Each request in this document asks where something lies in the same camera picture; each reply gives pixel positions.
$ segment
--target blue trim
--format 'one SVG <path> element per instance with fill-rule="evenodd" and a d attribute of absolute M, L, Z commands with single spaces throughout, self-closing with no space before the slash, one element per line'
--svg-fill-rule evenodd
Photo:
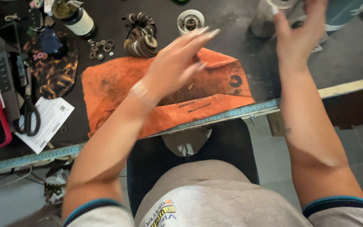
<path fill-rule="evenodd" d="M 119 202 L 113 199 L 94 199 L 89 201 L 82 206 L 78 207 L 74 210 L 71 214 L 68 215 L 67 219 L 65 219 L 64 225 L 67 226 L 70 222 L 72 222 L 77 217 L 81 216 L 82 214 L 91 211 L 92 209 L 96 209 L 102 206 L 119 206 L 123 207 Z"/>
<path fill-rule="evenodd" d="M 308 204 L 304 209 L 302 209 L 302 211 L 308 209 L 310 206 L 312 206 L 312 205 L 314 205 L 316 203 L 327 202 L 328 200 L 336 200 L 336 199 L 348 199 L 348 200 L 356 200 L 356 201 L 362 201 L 363 202 L 363 199 L 355 197 L 355 196 L 335 195 L 335 196 L 329 196 L 329 197 L 317 199 L 317 200 L 311 202 L 310 204 Z"/>

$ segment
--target orange towel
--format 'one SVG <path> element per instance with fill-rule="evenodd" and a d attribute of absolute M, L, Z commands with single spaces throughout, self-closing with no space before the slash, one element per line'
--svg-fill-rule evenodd
<path fill-rule="evenodd" d="M 208 49 L 201 49 L 198 57 L 207 62 L 206 69 L 158 103 L 142 127 L 140 138 L 255 102 L 238 59 Z M 153 60 L 122 57 L 82 73 L 89 137 L 116 110 Z"/>

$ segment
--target black scissors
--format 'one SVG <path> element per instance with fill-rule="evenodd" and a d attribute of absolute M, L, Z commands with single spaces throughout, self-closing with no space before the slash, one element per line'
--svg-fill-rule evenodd
<path fill-rule="evenodd" d="M 26 135 L 32 137 L 39 132 L 41 119 L 40 119 L 40 114 L 37 111 L 36 107 L 33 105 L 32 101 L 32 74 L 30 72 L 30 67 L 28 67 L 27 69 L 27 78 L 28 78 L 28 84 L 26 85 L 25 88 L 25 96 L 24 96 L 25 102 L 23 103 L 23 105 L 25 106 L 25 113 L 23 114 L 23 116 L 25 117 L 25 122 L 22 128 L 21 126 L 19 126 L 19 120 L 17 120 L 16 123 L 14 124 L 14 127 L 15 130 L 20 134 L 26 133 Z M 36 124 L 36 127 L 32 132 L 33 113 L 36 117 L 36 122 L 34 122 Z"/>

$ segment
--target measuring tape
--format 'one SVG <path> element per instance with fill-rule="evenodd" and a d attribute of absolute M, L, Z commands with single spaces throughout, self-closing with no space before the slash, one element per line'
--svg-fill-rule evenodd
<path fill-rule="evenodd" d="M 239 107 L 239 108 L 236 108 L 233 110 L 229 110 L 229 111 L 225 111 L 223 113 L 216 114 L 214 116 L 210 116 L 210 117 L 198 120 L 198 121 L 181 124 L 176 127 L 167 129 L 165 131 L 158 132 L 152 136 L 172 133 L 172 132 L 176 132 L 176 131 L 180 131 L 180 130 L 193 128 L 195 126 L 211 124 L 211 123 L 214 123 L 217 121 L 222 121 L 225 119 L 238 118 L 238 117 L 245 116 L 248 114 L 260 113 L 262 111 L 274 110 L 277 108 L 279 108 L 279 99 L 273 99 L 271 101 L 267 101 L 264 103 L 242 106 L 242 107 Z M 63 148 L 58 148 L 58 149 L 54 149 L 54 150 L 50 150 L 50 151 L 41 152 L 40 154 L 32 154 L 32 155 L 27 155 L 27 156 L 23 156 L 23 157 L 8 159 L 5 161 L 0 161 L 0 170 L 29 165 L 29 164 L 32 164 L 35 162 L 48 160 L 48 159 L 55 159 L 58 157 L 75 155 L 75 154 L 78 154 L 84 146 L 85 146 L 85 143 L 80 143 L 80 144 L 72 145 L 69 147 L 63 147 Z"/>

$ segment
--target stack of washers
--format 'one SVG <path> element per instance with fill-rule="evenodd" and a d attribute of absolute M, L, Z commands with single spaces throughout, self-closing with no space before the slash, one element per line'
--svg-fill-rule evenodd
<path fill-rule="evenodd" d="M 131 13 L 125 18 L 127 26 L 132 26 L 129 36 L 124 41 L 124 49 L 131 56 L 152 58 L 158 54 L 158 42 L 155 39 L 155 21 L 144 13 Z"/>

